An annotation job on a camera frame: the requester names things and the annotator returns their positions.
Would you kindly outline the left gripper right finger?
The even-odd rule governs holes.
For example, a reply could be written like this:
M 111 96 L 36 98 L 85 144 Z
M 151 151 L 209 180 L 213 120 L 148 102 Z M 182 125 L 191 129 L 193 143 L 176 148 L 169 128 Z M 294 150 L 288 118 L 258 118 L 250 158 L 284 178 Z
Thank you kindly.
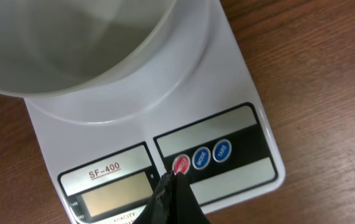
M 210 224 L 201 210 L 186 176 L 178 173 L 172 179 L 170 223 Z

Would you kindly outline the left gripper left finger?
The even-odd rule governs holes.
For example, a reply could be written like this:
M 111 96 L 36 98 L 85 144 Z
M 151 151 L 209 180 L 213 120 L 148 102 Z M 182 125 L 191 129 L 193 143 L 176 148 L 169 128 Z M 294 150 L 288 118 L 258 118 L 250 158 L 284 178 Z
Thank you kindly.
M 161 177 L 144 210 L 133 224 L 167 224 L 171 218 L 175 175 L 165 173 Z

